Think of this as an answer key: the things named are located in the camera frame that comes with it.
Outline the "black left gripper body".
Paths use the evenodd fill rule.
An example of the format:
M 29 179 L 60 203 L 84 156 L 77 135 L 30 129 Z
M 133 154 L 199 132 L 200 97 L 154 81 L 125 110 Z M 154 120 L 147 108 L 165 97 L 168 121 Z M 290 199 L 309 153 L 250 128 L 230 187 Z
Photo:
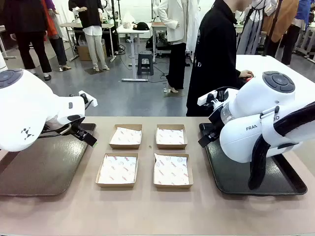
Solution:
M 70 134 L 77 139 L 84 139 L 86 131 L 76 124 L 71 125 Z

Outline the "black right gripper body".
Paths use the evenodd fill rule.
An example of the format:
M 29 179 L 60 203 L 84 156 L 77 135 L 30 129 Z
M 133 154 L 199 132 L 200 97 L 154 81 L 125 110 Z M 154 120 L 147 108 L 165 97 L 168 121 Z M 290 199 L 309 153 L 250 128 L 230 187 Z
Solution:
M 214 126 L 214 131 L 220 133 L 223 128 L 223 121 L 221 119 L 221 110 L 222 108 L 217 108 L 209 116 L 209 121 Z

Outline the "person's right forearm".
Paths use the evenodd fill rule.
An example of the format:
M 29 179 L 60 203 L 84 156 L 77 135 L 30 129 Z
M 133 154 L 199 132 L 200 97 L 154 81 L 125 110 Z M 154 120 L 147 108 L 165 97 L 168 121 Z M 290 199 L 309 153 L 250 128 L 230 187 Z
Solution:
M 236 54 L 228 52 L 224 60 L 224 65 L 225 71 L 230 79 L 239 78 L 241 72 L 236 69 Z

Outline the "large black serving tray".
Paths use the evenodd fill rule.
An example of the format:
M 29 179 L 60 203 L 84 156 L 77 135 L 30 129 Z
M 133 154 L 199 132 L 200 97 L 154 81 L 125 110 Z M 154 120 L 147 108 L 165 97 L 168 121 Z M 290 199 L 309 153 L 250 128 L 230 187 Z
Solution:
M 205 149 L 216 186 L 224 194 L 297 196 L 308 191 L 305 183 L 282 154 L 267 158 L 262 184 L 251 190 L 248 187 L 250 163 L 238 163 L 229 159 L 222 151 L 219 140 L 209 143 Z

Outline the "large brown serving tray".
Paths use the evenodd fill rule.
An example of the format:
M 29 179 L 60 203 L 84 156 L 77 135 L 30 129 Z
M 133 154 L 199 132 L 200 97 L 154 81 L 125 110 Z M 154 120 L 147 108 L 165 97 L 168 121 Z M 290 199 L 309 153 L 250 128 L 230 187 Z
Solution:
M 0 158 L 0 196 L 56 196 L 70 185 L 87 144 L 72 135 L 36 140 Z

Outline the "mannequin in orange garment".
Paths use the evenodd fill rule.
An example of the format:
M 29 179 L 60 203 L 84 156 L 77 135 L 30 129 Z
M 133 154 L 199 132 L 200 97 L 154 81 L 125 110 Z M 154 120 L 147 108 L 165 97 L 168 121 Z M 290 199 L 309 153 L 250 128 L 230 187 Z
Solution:
M 43 5 L 48 23 L 47 37 L 57 56 L 60 71 L 70 70 L 71 67 L 67 65 L 67 57 L 62 39 L 62 31 L 57 19 L 58 12 L 55 8 L 55 5 L 52 0 L 41 0 L 41 3 Z

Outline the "dark grey plastic stool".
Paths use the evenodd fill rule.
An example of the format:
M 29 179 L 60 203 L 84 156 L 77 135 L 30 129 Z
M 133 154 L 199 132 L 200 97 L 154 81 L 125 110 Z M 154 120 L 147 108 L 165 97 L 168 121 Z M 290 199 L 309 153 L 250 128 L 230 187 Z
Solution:
M 154 74 L 153 55 L 151 52 L 138 54 L 137 75 L 142 75 L 143 72 L 147 72 L 150 76 Z

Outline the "white height-adjustable desk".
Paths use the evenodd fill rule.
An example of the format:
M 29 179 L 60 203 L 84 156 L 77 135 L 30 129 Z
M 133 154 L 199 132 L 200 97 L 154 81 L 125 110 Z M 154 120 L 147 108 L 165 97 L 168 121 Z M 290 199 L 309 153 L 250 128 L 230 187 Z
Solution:
M 122 78 L 122 82 L 148 82 L 148 79 L 138 79 L 137 78 L 137 71 L 136 71 L 136 63 L 135 63 L 135 46 L 134 46 L 134 39 L 137 38 L 137 52 L 139 52 L 140 47 L 140 35 L 149 33 L 152 23 L 147 23 L 147 26 L 149 27 L 148 30 L 134 30 L 133 28 L 124 28 L 123 25 L 120 25 L 117 29 L 118 35 L 120 34 L 129 34 L 130 40 L 128 41 L 131 48 L 131 66 L 132 66 L 132 78 Z

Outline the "mannequin white jacket black pants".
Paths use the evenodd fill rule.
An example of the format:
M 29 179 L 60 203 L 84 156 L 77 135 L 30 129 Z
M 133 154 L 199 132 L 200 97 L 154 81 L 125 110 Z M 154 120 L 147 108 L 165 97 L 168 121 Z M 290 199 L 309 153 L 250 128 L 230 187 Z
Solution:
M 167 41 L 171 44 L 169 89 L 177 93 L 184 88 L 189 0 L 161 0 L 158 15 L 167 27 Z

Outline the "white-legged side table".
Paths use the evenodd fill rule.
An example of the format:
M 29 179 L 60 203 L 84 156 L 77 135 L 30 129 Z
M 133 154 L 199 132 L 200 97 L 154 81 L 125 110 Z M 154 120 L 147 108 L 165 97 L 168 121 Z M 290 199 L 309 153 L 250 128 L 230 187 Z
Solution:
M 5 60 L 16 59 L 15 56 L 8 56 L 7 55 L 7 52 L 6 52 L 4 43 L 3 43 L 3 39 L 2 39 L 2 35 L 1 35 L 3 32 L 5 32 L 5 26 L 4 25 L 0 25 L 0 48 L 1 48 L 1 54 L 2 54 L 2 56 L 3 56 L 3 58 Z

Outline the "mannequin black top beige pants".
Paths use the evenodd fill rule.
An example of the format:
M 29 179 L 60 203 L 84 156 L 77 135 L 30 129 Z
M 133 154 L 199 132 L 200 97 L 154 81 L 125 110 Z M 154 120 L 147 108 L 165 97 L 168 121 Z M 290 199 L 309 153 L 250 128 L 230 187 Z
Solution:
M 103 70 L 109 70 L 102 46 L 103 9 L 101 0 L 68 0 L 68 7 L 80 18 L 93 69 L 98 72 L 98 62 L 100 62 Z

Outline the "bystander in black clothes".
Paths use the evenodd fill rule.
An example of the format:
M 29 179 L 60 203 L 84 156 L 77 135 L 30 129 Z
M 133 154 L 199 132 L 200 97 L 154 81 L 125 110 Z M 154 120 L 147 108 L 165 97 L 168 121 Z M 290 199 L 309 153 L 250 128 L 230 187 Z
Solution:
M 17 41 L 24 68 L 36 75 L 30 55 L 33 46 L 45 81 L 51 80 L 51 66 L 44 46 L 48 22 L 41 0 L 4 0 L 4 26 L 10 37 Z

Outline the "mannequin in brown coat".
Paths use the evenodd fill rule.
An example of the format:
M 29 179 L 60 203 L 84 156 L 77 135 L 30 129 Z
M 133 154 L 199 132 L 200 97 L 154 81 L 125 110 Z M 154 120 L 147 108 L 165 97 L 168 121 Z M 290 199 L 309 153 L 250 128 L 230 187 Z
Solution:
M 294 19 L 299 0 L 270 0 L 265 10 L 262 31 L 266 32 L 264 56 L 275 57 L 278 45 Z

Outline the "black hat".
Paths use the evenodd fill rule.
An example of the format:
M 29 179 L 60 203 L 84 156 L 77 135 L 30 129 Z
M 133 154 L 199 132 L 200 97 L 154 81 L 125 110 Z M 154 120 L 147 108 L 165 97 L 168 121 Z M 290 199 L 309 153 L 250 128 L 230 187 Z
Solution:
M 150 30 L 149 26 L 145 22 L 139 22 L 137 24 L 134 24 L 133 30 L 138 30 L 138 31 L 147 31 Z

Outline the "figure in blue top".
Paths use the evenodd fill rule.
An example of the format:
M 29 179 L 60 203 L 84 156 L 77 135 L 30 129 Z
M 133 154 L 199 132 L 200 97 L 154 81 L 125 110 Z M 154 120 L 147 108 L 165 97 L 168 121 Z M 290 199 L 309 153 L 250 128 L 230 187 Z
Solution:
M 315 0 L 299 0 L 297 14 L 292 20 L 286 32 L 283 45 L 282 63 L 290 66 L 292 52 L 301 31 L 305 31 L 310 21 L 311 8 L 315 6 Z

